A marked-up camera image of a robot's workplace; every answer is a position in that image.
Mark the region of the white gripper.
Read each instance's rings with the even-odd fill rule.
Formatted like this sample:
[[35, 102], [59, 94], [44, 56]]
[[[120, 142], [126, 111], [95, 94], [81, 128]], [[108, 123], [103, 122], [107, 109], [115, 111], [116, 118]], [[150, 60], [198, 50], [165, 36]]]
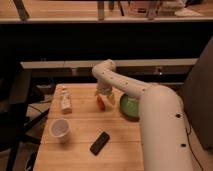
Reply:
[[112, 104], [115, 105], [115, 95], [112, 92], [112, 86], [103, 81], [103, 80], [98, 80], [97, 81], [97, 90], [95, 91], [95, 96], [100, 96], [102, 95], [107, 95], [108, 101]]

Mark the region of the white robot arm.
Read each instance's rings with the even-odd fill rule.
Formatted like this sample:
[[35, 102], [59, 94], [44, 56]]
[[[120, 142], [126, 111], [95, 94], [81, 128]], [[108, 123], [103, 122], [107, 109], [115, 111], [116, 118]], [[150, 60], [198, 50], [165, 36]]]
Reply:
[[183, 103], [174, 90], [120, 75], [111, 59], [96, 64], [92, 74], [98, 93], [109, 95], [115, 87], [138, 100], [144, 171], [193, 171]]

